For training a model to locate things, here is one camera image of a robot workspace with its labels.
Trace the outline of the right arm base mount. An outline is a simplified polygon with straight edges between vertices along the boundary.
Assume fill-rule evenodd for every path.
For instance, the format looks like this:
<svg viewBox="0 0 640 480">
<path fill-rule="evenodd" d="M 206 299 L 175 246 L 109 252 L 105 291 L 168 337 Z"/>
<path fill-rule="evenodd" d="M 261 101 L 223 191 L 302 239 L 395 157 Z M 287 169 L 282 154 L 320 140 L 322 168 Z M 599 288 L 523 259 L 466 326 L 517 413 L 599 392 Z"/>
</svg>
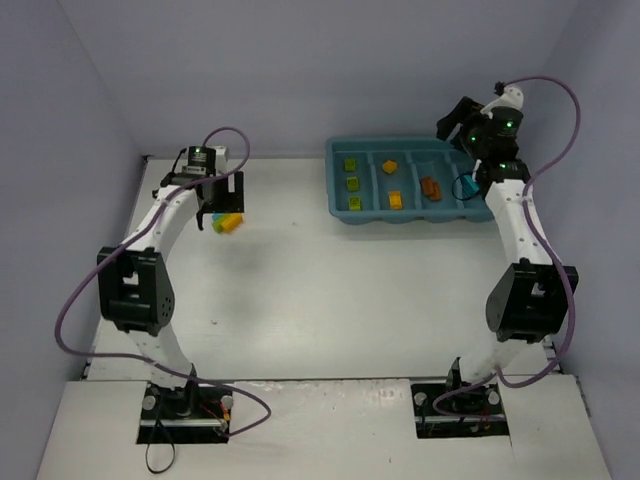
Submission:
<svg viewBox="0 0 640 480">
<path fill-rule="evenodd" d="M 444 381 L 410 384 L 415 432 L 418 439 L 508 437 L 510 430 L 496 383 L 472 389 L 462 380 L 460 358 Z"/>
</svg>

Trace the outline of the brown lego plate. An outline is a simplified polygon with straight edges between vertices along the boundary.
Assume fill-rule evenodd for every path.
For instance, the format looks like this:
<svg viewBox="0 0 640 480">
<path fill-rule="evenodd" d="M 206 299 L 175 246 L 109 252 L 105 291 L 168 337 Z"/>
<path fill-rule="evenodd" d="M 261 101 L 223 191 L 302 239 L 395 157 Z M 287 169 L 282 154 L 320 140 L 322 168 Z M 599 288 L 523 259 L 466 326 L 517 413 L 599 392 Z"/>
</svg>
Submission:
<svg viewBox="0 0 640 480">
<path fill-rule="evenodd" d="M 429 197 L 434 193 L 434 183 L 431 177 L 426 176 L 420 179 L 422 193 Z"/>
</svg>

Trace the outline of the lime green curved lego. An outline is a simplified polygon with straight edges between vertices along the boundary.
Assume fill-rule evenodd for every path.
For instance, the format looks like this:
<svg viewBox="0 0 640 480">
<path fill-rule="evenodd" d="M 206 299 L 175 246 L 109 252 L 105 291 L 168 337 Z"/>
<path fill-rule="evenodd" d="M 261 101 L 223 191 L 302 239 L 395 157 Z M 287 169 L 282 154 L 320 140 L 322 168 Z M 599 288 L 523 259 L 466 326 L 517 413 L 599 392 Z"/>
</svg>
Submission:
<svg viewBox="0 0 640 480">
<path fill-rule="evenodd" d="M 359 179 L 357 176 L 351 176 L 346 179 L 347 190 L 350 192 L 358 191 L 360 188 Z"/>
</svg>

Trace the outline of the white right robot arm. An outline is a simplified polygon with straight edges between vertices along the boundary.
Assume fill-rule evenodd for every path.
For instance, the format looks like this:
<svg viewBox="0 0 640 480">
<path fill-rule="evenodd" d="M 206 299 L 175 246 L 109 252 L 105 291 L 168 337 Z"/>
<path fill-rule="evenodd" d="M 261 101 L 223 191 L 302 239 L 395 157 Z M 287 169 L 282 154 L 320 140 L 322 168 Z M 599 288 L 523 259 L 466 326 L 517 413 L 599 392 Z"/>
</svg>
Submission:
<svg viewBox="0 0 640 480">
<path fill-rule="evenodd" d="M 475 352 L 455 360 L 448 378 L 454 386 L 489 381 L 575 315 L 577 271 L 563 265 L 548 244 L 533 201 L 532 176 L 518 156 L 523 103 L 520 92 L 502 94 L 487 105 L 463 97 L 436 124 L 438 139 L 451 141 L 474 160 L 472 179 L 498 225 L 507 260 L 486 301 L 488 333 Z"/>
</svg>

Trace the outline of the lime green small lego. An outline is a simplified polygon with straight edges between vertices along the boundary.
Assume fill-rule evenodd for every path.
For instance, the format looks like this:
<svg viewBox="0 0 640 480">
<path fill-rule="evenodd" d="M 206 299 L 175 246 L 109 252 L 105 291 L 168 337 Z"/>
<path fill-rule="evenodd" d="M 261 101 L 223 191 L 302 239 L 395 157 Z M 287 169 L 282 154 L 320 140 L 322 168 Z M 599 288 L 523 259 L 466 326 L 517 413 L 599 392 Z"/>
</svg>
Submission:
<svg viewBox="0 0 640 480">
<path fill-rule="evenodd" d="M 357 159 L 354 157 L 345 158 L 343 167 L 346 172 L 354 172 L 357 169 Z"/>
</svg>

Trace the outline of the yellow black striped lego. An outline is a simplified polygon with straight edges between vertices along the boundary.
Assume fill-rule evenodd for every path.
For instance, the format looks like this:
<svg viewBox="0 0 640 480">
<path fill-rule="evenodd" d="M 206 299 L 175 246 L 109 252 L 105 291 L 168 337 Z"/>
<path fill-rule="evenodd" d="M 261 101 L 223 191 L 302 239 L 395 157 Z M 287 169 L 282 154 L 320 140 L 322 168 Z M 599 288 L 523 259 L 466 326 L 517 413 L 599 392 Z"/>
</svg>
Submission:
<svg viewBox="0 0 640 480">
<path fill-rule="evenodd" d="M 389 206 L 392 210 L 402 210 L 404 207 L 402 194 L 400 191 L 393 190 L 388 192 Z"/>
</svg>

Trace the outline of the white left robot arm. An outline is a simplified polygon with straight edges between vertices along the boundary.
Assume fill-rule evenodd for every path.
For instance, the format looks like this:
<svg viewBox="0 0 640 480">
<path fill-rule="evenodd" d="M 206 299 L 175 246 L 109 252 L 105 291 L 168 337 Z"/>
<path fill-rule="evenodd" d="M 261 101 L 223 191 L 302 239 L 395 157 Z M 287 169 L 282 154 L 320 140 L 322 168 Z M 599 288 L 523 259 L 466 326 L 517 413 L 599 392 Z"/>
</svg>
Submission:
<svg viewBox="0 0 640 480">
<path fill-rule="evenodd" d="M 244 211 L 244 174 L 207 184 L 197 180 L 227 172 L 226 146 L 191 146 L 187 163 L 169 172 L 142 222 L 127 238 L 131 243 L 98 274 L 101 316 L 125 333 L 143 358 L 151 361 L 150 391 L 172 417 L 195 410 L 198 384 L 194 364 L 183 353 L 171 326 L 176 309 L 166 259 L 188 222 L 203 228 L 207 214 Z"/>
</svg>

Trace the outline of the lime green lego brick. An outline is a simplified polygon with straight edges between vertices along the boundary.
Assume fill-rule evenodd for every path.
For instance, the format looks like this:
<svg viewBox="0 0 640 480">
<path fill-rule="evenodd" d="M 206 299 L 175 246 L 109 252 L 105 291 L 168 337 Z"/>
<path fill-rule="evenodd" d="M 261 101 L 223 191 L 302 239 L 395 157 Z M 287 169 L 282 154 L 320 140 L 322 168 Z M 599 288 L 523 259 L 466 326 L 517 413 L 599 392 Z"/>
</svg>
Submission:
<svg viewBox="0 0 640 480">
<path fill-rule="evenodd" d="M 229 231 L 230 217 L 220 217 L 213 222 L 214 230 L 221 234 Z"/>
</svg>

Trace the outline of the light blue long lego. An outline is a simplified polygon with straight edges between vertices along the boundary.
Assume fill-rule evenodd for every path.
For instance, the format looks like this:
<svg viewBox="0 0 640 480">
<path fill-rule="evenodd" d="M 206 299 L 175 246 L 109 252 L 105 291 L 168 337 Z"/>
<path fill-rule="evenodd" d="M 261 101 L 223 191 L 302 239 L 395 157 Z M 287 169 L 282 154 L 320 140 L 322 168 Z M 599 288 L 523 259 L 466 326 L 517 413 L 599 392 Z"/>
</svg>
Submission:
<svg viewBox="0 0 640 480">
<path fill-rule="evenodd" d="M 470 200 L 479 195 L 480 189 L 478 184 L 472 177 L 471 173 L 461 174 L 459 178 L 461 188 L 461 199 L 463 201 Z"/>
</svg>

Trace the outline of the brown lego brick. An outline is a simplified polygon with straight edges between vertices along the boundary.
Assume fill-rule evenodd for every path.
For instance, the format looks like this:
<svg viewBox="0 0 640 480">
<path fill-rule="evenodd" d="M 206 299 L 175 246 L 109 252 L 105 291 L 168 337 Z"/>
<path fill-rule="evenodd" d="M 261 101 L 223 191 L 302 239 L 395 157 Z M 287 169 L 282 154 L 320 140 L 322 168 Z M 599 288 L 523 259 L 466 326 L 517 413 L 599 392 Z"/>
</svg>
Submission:
<svg viewBox="0 0 640 480">
<path fill-rule="evenodd" d="M 429 190 L 428 198 L 431 201 L 440 201 L 442 199 L 442 193 L 438 182 L 433 182 Z"/>
</svg>

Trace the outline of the lime green sloped lego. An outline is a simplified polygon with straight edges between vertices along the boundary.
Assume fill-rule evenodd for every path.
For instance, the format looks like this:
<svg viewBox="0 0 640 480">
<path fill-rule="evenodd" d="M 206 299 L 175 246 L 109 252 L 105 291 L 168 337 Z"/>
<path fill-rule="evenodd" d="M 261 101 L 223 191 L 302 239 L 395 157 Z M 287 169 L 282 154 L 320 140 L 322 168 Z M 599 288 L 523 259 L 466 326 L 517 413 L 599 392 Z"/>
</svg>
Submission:
<svg viewBox="0 0 640 480">
<path fill-rule="evenodd" d="M 351 195 L 348 197 L 348 209 L 350 211 L 361 211 L 362 210 L 362 200 L 358 195 Z"/>
</svg>

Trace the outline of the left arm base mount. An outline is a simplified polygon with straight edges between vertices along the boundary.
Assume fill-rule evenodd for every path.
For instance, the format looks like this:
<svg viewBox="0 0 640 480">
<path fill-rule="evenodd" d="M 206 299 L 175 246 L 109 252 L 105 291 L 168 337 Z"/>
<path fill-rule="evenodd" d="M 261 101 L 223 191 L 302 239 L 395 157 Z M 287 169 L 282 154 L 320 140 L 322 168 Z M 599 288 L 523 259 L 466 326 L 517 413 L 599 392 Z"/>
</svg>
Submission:
<svg viewBox="0 0 640 480">
<path fill-rule="evenodd" d="M 137 444 L 204 445 L 229 441 L 233 393 L 189 382 L 171 391 L 148 383 L 141 402 Z"/>
</svg>

